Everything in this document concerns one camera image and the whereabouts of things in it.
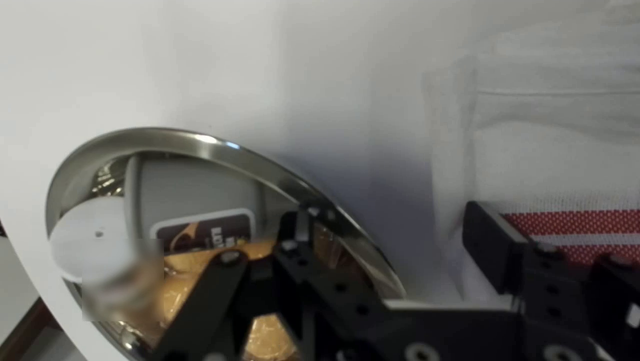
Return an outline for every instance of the metal bowl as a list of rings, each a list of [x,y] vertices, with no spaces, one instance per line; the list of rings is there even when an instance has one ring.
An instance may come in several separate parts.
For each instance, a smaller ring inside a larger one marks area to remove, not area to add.
[[[222,165],[244,177],[258,181],[275,192],[287,197],[299,209],[307,209],[327,226],[322,234],[340,244],[372,281],[385,300],[402,300],[404,287],[391,264],[372,240],[337,202],[316,190],[284,166],[237,145],[210,135],[177,128],[131,128],[98,136],[74,151],[52,178],[46,200],[49,235],[60,217],[92,197],[122,195],[125,162],[140,153],[164,153],[193,157]],[[154,341],[145,340],[140,330],[131,325],[122,314],[97,303],[80,287],[68,283],[87,317],[113,341],[128,360],[143,360]]]

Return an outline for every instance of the red striped fabric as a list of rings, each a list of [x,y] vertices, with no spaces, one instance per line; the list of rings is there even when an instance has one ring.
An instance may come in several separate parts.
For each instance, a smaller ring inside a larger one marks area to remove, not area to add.
[[[602,245],[565,245],[571,264],[592,265],[601,256],[617,254],[640,264],[640,209],[510,212],[505,219],[532,240],[602,235]],[[610,245],[609,235],[639,235],[639,245]]]

